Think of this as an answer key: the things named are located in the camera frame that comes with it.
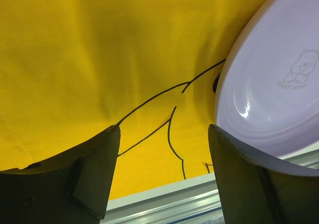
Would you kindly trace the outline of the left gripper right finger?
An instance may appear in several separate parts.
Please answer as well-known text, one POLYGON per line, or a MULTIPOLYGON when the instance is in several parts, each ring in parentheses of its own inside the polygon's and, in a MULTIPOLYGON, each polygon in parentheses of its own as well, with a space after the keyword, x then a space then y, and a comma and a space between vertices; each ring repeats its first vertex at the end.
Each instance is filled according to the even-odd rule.
POLYGON ((319 172, 267 154, 211 124, 209 149, 227 224, 317 224, 319 172))

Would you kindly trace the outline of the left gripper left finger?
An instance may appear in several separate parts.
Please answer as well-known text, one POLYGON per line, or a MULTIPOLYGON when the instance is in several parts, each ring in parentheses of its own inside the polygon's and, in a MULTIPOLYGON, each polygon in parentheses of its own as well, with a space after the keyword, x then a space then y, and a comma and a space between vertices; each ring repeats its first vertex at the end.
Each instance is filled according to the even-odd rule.
POLYGON ((3 224, 98 224, 120 146, 118 125, 24 169, 0 173, 3 224))

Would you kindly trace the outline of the purple plastic plate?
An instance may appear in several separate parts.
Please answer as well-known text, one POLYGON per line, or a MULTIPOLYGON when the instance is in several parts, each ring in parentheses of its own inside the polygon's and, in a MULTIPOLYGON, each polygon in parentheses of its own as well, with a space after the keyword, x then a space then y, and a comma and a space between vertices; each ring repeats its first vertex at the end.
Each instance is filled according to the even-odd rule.
POLYGON ((267 0, 222 68, 216 124, 281 157, 319 139, 319 0, 267 0))

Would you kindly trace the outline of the yellow pikachu cloth placemat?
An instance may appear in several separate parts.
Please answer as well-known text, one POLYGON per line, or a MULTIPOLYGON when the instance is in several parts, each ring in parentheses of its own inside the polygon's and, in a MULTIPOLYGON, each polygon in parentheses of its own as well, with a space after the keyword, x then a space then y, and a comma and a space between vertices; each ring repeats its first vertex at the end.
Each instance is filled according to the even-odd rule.
POLYGON ((121 129, 111 199, 213 171, 218 75, 266 0, 0 0, 0 168, 121 129))

